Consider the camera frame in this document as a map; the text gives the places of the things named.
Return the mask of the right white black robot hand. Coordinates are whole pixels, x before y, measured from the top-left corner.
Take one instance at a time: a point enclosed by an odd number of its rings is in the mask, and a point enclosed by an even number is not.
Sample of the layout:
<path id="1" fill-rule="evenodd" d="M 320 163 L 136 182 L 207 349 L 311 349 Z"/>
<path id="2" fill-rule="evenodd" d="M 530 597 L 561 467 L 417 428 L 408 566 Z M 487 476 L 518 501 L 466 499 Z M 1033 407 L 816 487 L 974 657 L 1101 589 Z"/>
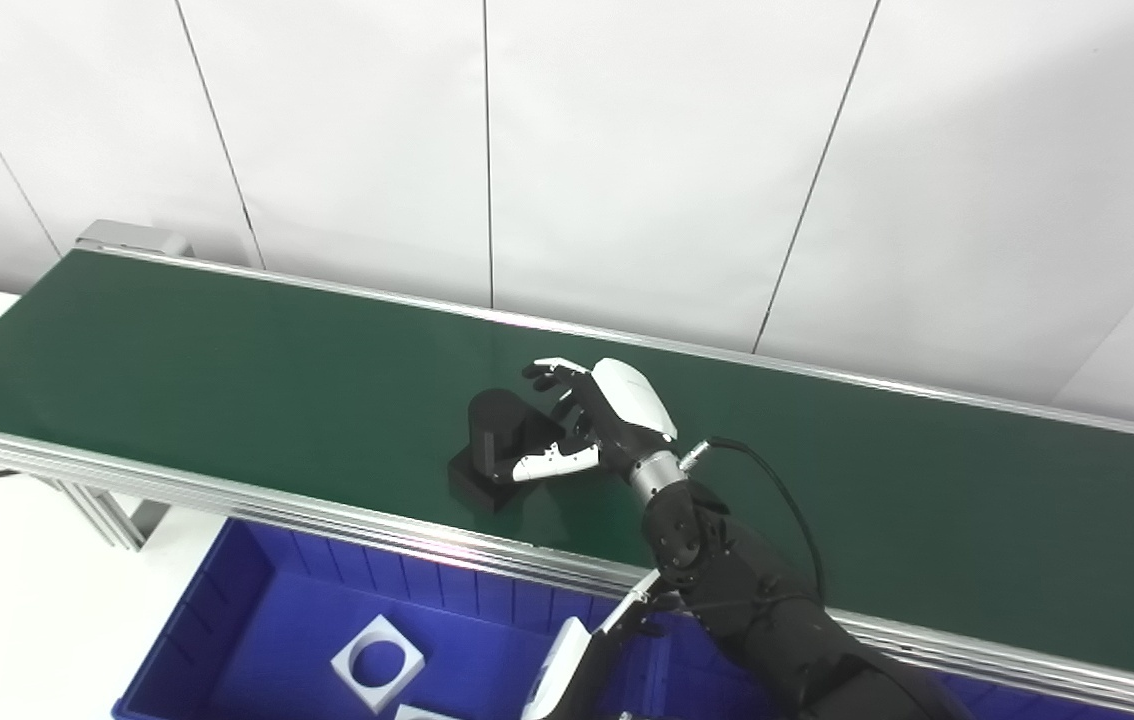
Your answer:
<path id="1" fill-rule="evenodd" d="M 536 392 L 561 389 L 548 418 L 564 430 L 544 448 L 503 465 L 497 477 L 525 483 L 603 468 L 628 478 L 649 456 L 671 450 L 677 427 L 646 376 L 613 357 L 585 369 L 541 357 L 522 370 Z"/>

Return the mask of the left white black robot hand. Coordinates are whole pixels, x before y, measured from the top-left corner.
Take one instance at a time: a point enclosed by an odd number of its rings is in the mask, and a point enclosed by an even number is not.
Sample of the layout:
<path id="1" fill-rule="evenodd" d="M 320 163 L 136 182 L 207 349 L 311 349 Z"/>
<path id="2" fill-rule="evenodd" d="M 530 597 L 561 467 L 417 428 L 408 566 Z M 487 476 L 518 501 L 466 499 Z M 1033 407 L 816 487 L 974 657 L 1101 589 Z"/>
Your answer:
<path id="1" fill-rule="evenodd" d="M 662 574 L 653 569 L 628 588 L 595 629 L 589 630 L 576 616 L 564 620 L 523 703 L 522 719 L 590 719 L 623 647 L 643 629 L 655 598 L 668 588 Z"/>

